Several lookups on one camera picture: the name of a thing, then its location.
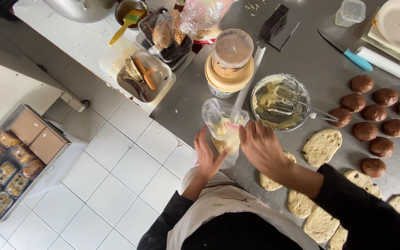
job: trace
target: clear plastic lid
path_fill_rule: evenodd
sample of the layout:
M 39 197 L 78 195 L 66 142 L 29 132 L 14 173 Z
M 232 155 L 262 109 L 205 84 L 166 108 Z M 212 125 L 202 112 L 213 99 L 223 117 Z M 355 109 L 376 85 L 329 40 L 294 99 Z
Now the clear plastic lid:
M 251 37 L 236 28 L 221 32 L 214 42 L 214 57 L 220 65 L 230 69 L 244 66 L 251 58 L 253 50 Z
M 360 23 L 365 19 L 365 4 L 360 0 L 343 0 L 341 15 L 344 19 Z

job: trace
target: steel countertop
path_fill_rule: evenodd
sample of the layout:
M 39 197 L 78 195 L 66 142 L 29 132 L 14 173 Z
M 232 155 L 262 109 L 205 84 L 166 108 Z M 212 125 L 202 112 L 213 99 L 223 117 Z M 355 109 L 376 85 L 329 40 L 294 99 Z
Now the steel countertop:
M 371 72 L 360 68 L 331 46 L 317 31 L 317 29 L 324 31 L 352 51 L 360 46 L 365 46 L 397 62 L 378 48 L 360 39 L 369 16 L 377 6 L 381 6 L 386 0 L 364 0 L 364 2 L 367 6 L 365 20 L 360 24 L 344 28 L 335 25 L 336 11 L 339 9 L 341 1 L 325 1 L 323 3 L 319 0 L 240 0 L 231 6 L 219 28 L 221 30 L 239 28 L 253 38 L 255 49 L 257 46 L 267 47 L 254 78 L 253 86 L 263 77 L 274 73 L 291 74 L 306 86 L 313 106 L 330 112 L 332 109 L 341 106 L 344 96 L 353 93 L 350 88 L 351 79 L 357 75 L 368 74 L 375 80 L 375 87 L 372 91 L 362 95 L 365 97 L 367 105 L 371 105 L 375 103 L 373 93 L 381 88 L 393 88 L 397 90 L 400 96 L 400 79 L 376 66 L 373 66 Z M 270 44 L 257 37 L 256 34 L 264 21 L 281 3 L 304 18 L 304 21 L 280 53 Z M 257 11 L 246 9 L 245 6 L 249 6 L 249 4 L 254 7 L 255 4 L 258 4 L 260 8 Z M 202 48 L 183 75 L 177 79 L 174 86 L 151 113 L 154 120 L 191 148 L 194 147 L 195 134 L 204 126 L 201 107 L 205 100 L 215 97 L 208 88 L 204 74 L 204 63 L 212 49 L 212 45 L 206 45 Z M 250 93 L 251 91 L 246 98 L 243 109 L 249 112 L 252 120 L 255 120 L 251 112 Z M 233 104 L 236 97 L 237 94 L 225 100 Z M 400 119 L 395 108 L 396 105 L 386 108 L 388 111 L 386 121 L 395 118 Z M 293 131 L 276 134 L 283 150 L 292 153 L 297 159 L 297 164 L 317 170 L 303 159 L 301 151 L 304 143 L 316 131 L 325 128 L 338 129 L 342 133 L 342 146 L 329 164 L 341 173 L 349 169 L 362 171 L 361 162 L 365 158 L 375 156 L 370 152 L 371 142 L 360 141 L 353 135 L 353 126 L 358 122 L 365 121 L 361 113 L 352 113 L 352 121 L 343 128 L 336 128 L 324 120 L 308 119 L 301 127 Z M 379 136 L 388 138 L 382 131 L 382 124 L 383 122 L 375 123 L 379 129 Z M 382 199 L 385 201 L 389 200 L 394 194 L 400 194 L 400 138 L 391 138 L 391 140 L 394 142 L 393 155 L 390 158 L 381 158 L 387 166 L 387 173 L 381 178 L 373 179 L 380 187 Z M 294 216 L 288 209 L 288 188 L 281 187 L 275 191 L 263 189 L 259 184 L 259 172 L 248 161 L 241 149 L 236 165 L 224 169 L 222 172 L 272 209 L 286 215 L 299 226 L 303 226 L 305 219 Z

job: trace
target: metal pot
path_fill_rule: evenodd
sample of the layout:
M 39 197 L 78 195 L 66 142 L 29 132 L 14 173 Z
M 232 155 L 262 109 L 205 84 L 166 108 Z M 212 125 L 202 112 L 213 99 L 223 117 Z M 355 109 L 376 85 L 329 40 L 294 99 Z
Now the metal pot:
M 110 13 L 115 0 L 44 0 L 56 13 L 79 23 L 95 23 Z

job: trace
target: hand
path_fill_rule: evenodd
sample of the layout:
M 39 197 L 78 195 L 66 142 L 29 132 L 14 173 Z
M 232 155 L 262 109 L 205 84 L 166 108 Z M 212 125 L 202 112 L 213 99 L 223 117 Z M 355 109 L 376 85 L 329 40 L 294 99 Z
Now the hand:
M 219 171 L 220 165 L 229 153 L 229 149 L 223 151 L 218 157 L 213 155 L 211 147 L 206 141 L 206 126 L 200 129 L 194 139 L 194 149 L 198 154 L 198 175 L 204 181 L 209 181 Z
M 293 162 L 282 150 L 274 129 L 262 121 L 248 122 L 247 129 L 239 126 L 240 144 L 248 160 L 261 172 L 277 181 Z

